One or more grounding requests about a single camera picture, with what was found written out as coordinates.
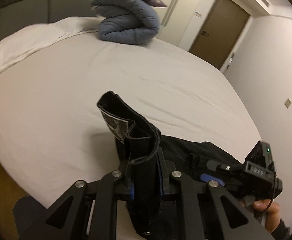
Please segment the person's right hand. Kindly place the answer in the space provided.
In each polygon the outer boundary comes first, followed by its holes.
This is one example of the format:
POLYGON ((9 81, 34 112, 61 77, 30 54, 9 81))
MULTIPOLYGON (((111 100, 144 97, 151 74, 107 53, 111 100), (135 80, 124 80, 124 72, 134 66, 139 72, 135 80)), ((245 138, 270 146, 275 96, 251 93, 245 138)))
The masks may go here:
POLYGON ((273 233, 281 222, 280 205, 270 199, 264 199, 254 201, 253 208, 258 212, 266 212, 265 228, 269 233, 273 233))

